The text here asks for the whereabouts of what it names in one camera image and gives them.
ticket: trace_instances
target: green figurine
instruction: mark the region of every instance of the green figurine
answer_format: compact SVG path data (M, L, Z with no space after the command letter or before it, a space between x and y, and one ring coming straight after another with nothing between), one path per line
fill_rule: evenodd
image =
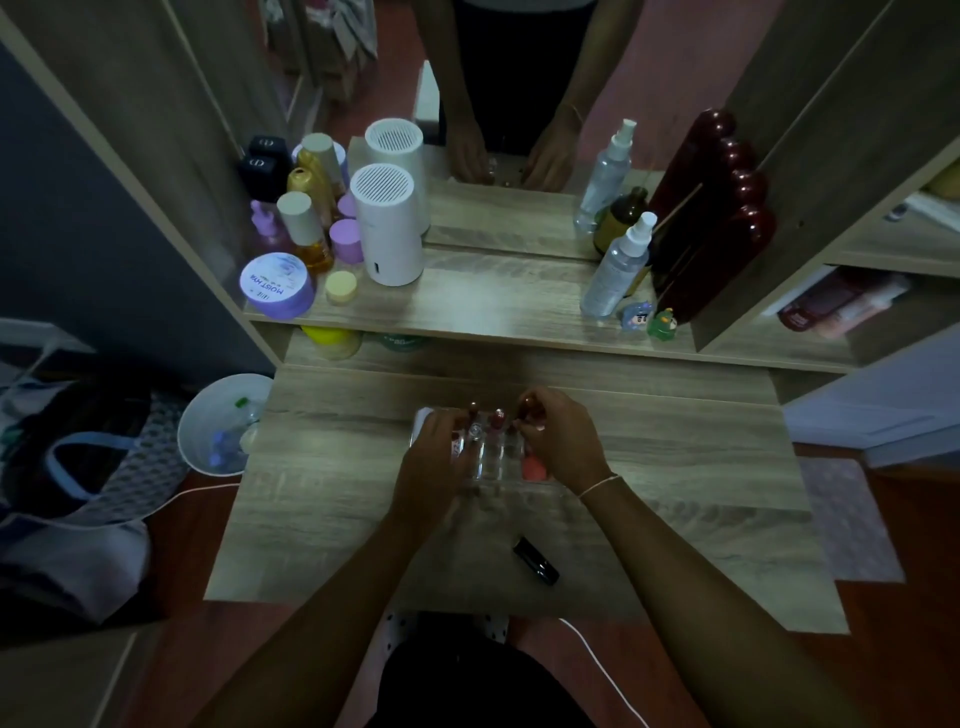
M677 322L673 318L673 309L666 308L647 322L647 333L655 339L670 341L677 335Z

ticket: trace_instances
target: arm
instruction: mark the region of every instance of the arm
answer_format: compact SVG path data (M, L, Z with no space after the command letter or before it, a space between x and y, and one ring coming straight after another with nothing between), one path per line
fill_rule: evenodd
M450 462L455 415L431 413L403 457L383 522L237 670L194 728L334 724L396 585L467 474L472 451Z
M564 98L527 159L525 188L559 192L570 179L584 120L620 63L642 8L643 0L598 0Z
M461 182L491 181L483 134L473 116L464 68L460 64L457 21L450 0L414 0L417 30L437 78L446 115L446 153Z
M517 423L537 456L610 540L663 646L711 725L865 726L790 635L620 478L586 408L537 388L546 427Z

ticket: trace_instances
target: white trash bin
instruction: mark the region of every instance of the white trash bin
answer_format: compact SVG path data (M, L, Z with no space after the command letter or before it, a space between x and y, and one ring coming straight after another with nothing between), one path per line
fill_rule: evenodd
M250 424L252 411L260 412L274 381L263 375L233 375L206 386L183 411L177 428L177 445L187 465L198 473L225 477L239 475L247 467L247 456L224 458L215 441L227 448ZM246 406L237 406L243 400Z

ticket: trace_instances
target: person's left hand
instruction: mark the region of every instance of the person's left hand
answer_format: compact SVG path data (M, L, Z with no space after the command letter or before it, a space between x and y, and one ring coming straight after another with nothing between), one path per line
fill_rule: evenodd
M579 138L580 121L576 112L560 106L527 158L521 180L523 188L560 192L573 174Z
M420 541L444 518L476 457L474 445L450 460L451 434L466 417L457 410L431 412L400 463L388 518L410 528Z

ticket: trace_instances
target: forearm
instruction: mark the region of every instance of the forearm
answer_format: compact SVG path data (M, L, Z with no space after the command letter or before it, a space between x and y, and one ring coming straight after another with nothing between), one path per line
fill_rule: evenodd
M604 484L584 503L710 724L864 725L786 630L626 483Z
M420 538L388 516L221 689L194 728L333 725Z
M460 63L457 20L450 0L414 0L417 30L437 79L444 112L450 118L473 117L464 68Z
M562 101L582 118L587 118L620 63L642 8L643 0L598 0Z

